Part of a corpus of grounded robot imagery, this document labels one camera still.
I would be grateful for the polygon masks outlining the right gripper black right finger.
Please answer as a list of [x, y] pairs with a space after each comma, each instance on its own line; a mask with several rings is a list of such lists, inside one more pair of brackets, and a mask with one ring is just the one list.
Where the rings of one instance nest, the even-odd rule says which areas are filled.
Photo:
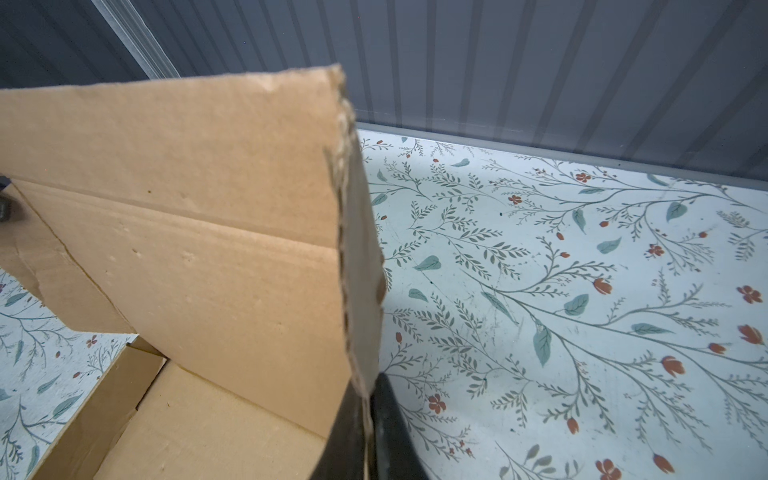
[[372, 478], [381, 480], [427, 480], [411, 440], [392, 384], [380, 373], [371, 396], [373, 420]]

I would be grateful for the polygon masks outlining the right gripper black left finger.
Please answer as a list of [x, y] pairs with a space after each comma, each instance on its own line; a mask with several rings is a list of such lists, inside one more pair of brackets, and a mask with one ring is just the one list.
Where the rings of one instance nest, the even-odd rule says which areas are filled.
[[365, 455], [363, 400], [349, 382], [325, 448], [309, 479], [362, 480]]

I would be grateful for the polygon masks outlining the brown cardboard box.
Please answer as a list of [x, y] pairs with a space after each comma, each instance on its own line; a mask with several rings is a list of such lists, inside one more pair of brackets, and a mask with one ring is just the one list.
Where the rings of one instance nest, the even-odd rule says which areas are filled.
[[1, 265], [129, 334], [36, 479], [306, 479], [386, 279], [340, 66], [5, 90]]

